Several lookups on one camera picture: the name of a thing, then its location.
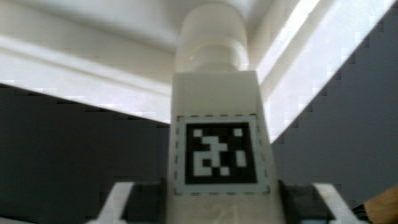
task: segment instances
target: white ceiling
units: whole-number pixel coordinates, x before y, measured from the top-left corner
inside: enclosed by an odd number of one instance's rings
[[[168,122],[179,28],[204,2],[0,0],[0,83]],[[220,2],[245,18],[273,141],[394,0]]]
[[[197,5],[223,2],[238,9],[250,39],[271,0],[17,0],[17,2],[174,52],[183,20]]]

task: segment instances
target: white pillar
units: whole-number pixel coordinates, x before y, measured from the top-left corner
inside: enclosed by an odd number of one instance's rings
[[[172,78],[167,224],[284,224],[245,47],[241,15],[204,4],[183,23]]]
[[[243,18],[225,4],[207,3],[190,12],[181,30],[177,72],[245,70],[246,36]]]

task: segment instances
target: qr code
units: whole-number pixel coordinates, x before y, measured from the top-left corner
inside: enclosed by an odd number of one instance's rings
[[[266,193],[255,116],[177,120],[175,194]]]
[[[184,183],[255,183],[248,123],[186,125]]]

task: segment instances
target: ceiling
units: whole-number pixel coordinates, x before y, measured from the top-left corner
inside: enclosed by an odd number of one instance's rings
[[[206,2],[0,0],[0,83],[168,123],[181,23]],[[245,19],[273,141],[394,0],[220,2]]]
[[[238,9],[250,39],[271,0],[17,0],[17,2],[174,52],[183,20],[200,4],[222,2]]]

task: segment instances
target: gray wall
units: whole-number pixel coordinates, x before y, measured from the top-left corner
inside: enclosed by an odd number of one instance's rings
[[[396,6],[273,151],[282,180],[332,182],[350,205],[398,184]]]
[[[167,137],[163,124],[0,88],[0,217],[85,223],[113,182],[165,175]]]

